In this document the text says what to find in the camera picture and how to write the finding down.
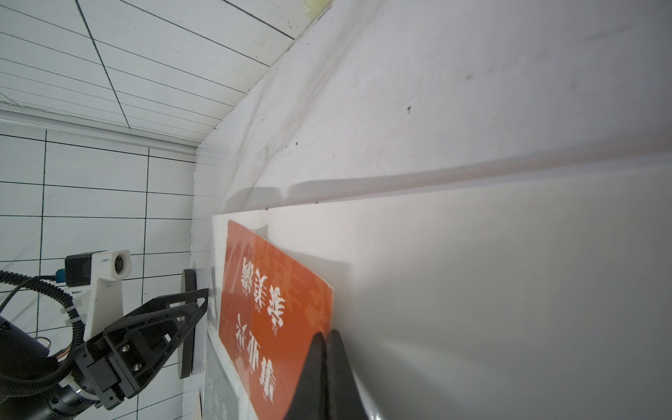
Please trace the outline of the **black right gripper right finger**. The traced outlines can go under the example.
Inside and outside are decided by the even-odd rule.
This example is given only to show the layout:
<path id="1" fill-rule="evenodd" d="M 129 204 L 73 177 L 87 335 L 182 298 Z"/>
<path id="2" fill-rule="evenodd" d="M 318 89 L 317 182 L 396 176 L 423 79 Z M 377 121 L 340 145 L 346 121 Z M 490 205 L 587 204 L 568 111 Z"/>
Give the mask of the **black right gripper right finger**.
<path id="1" fill-rule="evenodd" d="M 327 418 L 368 419 L 343 339 L 337 330 L 327 336 Z"/>

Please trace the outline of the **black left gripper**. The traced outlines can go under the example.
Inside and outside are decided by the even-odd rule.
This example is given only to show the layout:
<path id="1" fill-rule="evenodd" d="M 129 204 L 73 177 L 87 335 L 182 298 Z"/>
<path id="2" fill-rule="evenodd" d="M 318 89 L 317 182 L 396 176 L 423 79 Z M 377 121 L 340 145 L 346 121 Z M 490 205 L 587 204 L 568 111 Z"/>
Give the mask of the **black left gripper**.
<path id="1" fill-rule="evenodd" d="M 164 295 L 117 320 L 75 350 L 75 382 L 111 411 L 144 390 L 174 354 L 178 377 L 190 376 L 208 298 L 207 289 Z"/>

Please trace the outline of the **white photo album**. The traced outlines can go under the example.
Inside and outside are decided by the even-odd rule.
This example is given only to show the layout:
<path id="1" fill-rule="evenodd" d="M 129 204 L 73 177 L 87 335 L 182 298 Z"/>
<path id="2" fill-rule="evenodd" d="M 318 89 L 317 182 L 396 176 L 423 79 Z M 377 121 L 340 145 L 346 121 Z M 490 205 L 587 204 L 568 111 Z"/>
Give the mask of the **white photo album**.
<path id="1" fill-rule="evenodd" d="M 334 287 L 382 419 L 668 419 L 668 153 L 217 215 Z"/>

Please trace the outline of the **green photo card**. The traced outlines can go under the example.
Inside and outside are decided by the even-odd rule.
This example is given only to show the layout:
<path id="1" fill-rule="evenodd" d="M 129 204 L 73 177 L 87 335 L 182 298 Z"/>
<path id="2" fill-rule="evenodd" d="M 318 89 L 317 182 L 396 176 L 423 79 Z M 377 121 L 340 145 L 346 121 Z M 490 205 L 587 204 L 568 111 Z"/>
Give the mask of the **green photo card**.
<path id="1" fill-rule="evenodd" d="M 205 420 L 238 420 L 236 392 L 215 352 L 211 339 L 206 339 L 205 388 L 202 400 Z"/>

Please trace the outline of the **orange photo card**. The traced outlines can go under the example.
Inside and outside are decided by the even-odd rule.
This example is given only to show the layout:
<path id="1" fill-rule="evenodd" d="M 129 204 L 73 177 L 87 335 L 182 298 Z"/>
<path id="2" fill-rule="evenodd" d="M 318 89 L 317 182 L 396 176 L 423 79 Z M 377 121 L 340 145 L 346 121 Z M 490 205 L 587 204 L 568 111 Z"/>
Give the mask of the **orange photo card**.
<path id="1" fill-rule="evenodd" d="M 308 349 L 331 326 L 334 289 L 243 225 L 227 223 L 219 337 L 260 419 L 282 419 Z"/>

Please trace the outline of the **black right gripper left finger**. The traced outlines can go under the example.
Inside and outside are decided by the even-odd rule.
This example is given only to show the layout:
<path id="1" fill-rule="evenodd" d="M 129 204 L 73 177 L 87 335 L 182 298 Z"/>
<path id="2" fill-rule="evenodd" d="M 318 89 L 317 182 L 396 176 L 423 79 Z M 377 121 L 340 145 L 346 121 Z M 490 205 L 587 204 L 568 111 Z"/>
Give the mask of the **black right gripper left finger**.
<path id="1" fill-rule="evenodd" d="M 311 339 L 290 407 L 284 420 L 327 418 L 327 344 L 318 332 Z"/>

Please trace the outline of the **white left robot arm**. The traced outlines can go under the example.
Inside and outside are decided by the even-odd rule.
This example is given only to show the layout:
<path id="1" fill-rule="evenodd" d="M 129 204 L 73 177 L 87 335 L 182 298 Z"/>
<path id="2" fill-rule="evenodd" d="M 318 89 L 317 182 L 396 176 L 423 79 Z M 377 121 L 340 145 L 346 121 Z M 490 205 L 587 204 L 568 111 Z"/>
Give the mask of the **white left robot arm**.
<path id="1" fill-rule="evenodd" d="M 26 289 L 53 299 L 72 328 L 68 356 L 59 360 L 1 320 L 3 419 L 74 419 L 92 407 L 114 409 L 151 384 L 208 310 L 206 289 L 164 295 L 86 340 L 73 297 L 52 283 L 53 276 L 4 271 L 1 281 L 14 293 Z"/>

